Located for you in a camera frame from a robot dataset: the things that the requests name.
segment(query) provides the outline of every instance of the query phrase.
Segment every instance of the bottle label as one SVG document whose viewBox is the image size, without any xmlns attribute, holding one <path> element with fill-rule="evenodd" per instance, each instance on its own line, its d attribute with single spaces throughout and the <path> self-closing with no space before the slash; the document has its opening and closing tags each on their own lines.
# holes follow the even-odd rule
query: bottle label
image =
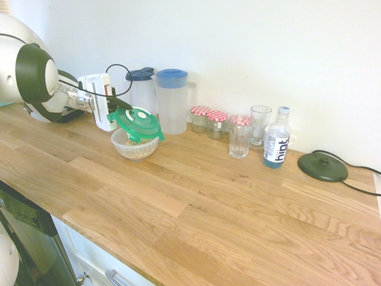
<svg viewBox="0 0 381 286">
<path fill-rule="evenodd" d="M 289 138 L 276 138 L 268 136 L 264 157 L 274 163 L 281 163 L 285 160 Z"/>
</svg>

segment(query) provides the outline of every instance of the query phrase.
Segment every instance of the green lid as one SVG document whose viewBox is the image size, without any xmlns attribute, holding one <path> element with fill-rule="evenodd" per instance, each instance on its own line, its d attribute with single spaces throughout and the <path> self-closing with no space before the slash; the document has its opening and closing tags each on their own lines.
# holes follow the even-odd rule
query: green lid
<svg viewBox="0 0 381 286">
<path fill-rule="evenodd" d="M 156 116 L 141 107 L 133 106 L 131 110 L 118 107 L 115 112 L 109 114 L 107 119 L 114 120 L 129 134 L 131 141 L 139 143 L 141 139 L 152 139 L 159 137 L 164 140 L 161 126 Z"/>
<path fill-rule="evenodd" d="M 298 167 L 308 176 L 325 182 L 340 182 L 348 177 L 348 170 L 343 163 L 319 152 L 300 157 Z"/>
</svg>

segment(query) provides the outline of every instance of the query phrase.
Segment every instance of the power cord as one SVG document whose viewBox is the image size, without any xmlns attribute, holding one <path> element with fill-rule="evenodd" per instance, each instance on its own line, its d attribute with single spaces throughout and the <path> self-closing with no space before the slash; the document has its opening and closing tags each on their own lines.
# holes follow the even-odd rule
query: power cord
<svg viewBox="0 0 381 286">
<path fill-rule="evenodd" d="M 126 94 L 126 93 L 128 93 L 128 92 L 130 91 L 130 89 L 131 89 L 131 87 L 132 87 L 133 79 L 132 79 L 132 74 L 131 74 L 131 72 L 129 71 L 129 69 L 128 69 L 127 67 L 125 67 L 124 65 L 122 65 L 122 64 L 112 64 L 112 65 L 110 65 L 110 66 L 106 69 L 106 73 L 108 72 L 108 70 L 110 69 L 110 67 L 114 67 L 114 66 L 124 67 L 124 68 L 127 70 L 128 74 L 130 75 L 130 78 L 131 78 L 129 88 L 127 88 L 127 90 L 124 91 L 124 92 L 122 92 L 121 94 L 113 94 L 113 95 L 111 95 L 111 96 L 110 96 L 110 95 L 104 95 L 104 94 L 97 94 L 96 92 L 87 91 L 87 90 L 81 88 L 80 86 L 72 85 L 71 83 L 68 83 L 68 82 L 66 82 L 65 80 L 61 80 L 61 79 L 59 79 L 58 81 L 59 81 L 59 82 L 62 82 L 62 83 L 65 83 L 65 84 L 67 84 L 67 85 L 70 85 L 70 86 L 72 86 L 72 87 L 74 87 L 74 88 L 77 88 L 77 89 L 79 89 L 80 91 L 84 91 L 84 92 L 87 92 L 87 93 L 89 93 L 89 94 L 97 95 L 97 96 L 99 96 L 99 97 L 119 97 L 120 95 Z"/>
<path fill-rule="evenodd" d="M 329 156 L 332 156 L 332 157 L 338 159 L 339 161 L 343 162 L 344 164 L 347 164 L 347 165 L 349 165 L 349 166 L 351 166 L 351 167 L 354 167 L 354 168 L 361 168 L 361 169 L 369 170 L 369 171 L 372 171 L 372 172 L 374 172 L 374 173 L 377 173 L 377 174 L 381 175 L 381 172 L 380 172 L 380 171 L 374 170 L 374 169 L 372 169 L 372 168 L 364 167 L 364 166 L 354 166 L 354 165 L 351 165 L 351 164 L 347 163 L 346 161 L 344 161 L 343 159 L 341 159 L 339 156 L 334 155 L 333 153 L 328 152 L 328 151 L 324 151 L 324 150 L 315 150 L 315 151 L 313 151 L 313 153 L 325 153 L 325 154 L 328 154 Z M 368 191 L 365 191 L 365 190 L 363 190 L 363 189 L 356 188 L 355 186 L 350 186 L 350 185 L 348 185 L 348 184 L 347 184 L 346 182 L 344 182 L 344 181 L 340 181 L 340 182 L 343 183 L 344 185 L 346 185 L 346 186 L 348 186 L 348 187 L 350 187 L 350 188 L 356 190 L 356 191 L 363 192 L 364 194 L 367 194 L 367 195 L 375 195 L 375 196 L 377 196 L 377 197 L 381 197 L 381 194 L 376 194 L 375 192 L 368 192 Z"/>
<path fill-rule="evenodd" d="M 10 38 L 19 40 L 19 41 L 22 42 L 22 43 L 25 43 L 25 42 L 24 42 L 23 40 L 21 40 L 20 38 L 18 38 L 18 37 L 16 37 L 16 36 L 9 35 L 9 34 L 3 34 L 3 33 L 0 33 L 0 36 L 10 37 Z"/>
</svg>

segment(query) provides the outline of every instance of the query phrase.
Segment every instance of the clear plastic bowl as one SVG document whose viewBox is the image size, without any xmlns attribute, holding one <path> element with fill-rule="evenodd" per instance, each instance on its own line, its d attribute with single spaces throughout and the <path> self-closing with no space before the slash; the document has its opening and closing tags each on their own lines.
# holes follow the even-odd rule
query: clear plastic bowl
<svg viewBox="0 0 381 286">
<path fill-rule="evenodd" d="M 118 129 L 111 135 L 111 142 L 114 144 L 115 149 L 124 158 L 132 161 L 140 161 L 146 159 L 151 155 L 157 148 L 159 143 L 159 137 L 156 137 L 152 141 L 135 146 L 125 145 L 129 141 L 127 132 L 125 130 Z"/>
</svg>

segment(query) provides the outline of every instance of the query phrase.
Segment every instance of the white bottle cap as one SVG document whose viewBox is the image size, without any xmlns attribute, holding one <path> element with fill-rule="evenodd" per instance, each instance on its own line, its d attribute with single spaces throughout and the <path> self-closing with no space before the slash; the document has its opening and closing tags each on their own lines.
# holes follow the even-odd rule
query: white bottle cap
<svg viewBox="0 0 381 286">
<path fill-rule="evenodd" d="M 285 107 L 285 106 L 281 106 L 278 108 L 278 113 L 281 115 L 289 115 L 290 114 L 290 108 Z"/>
</svg>

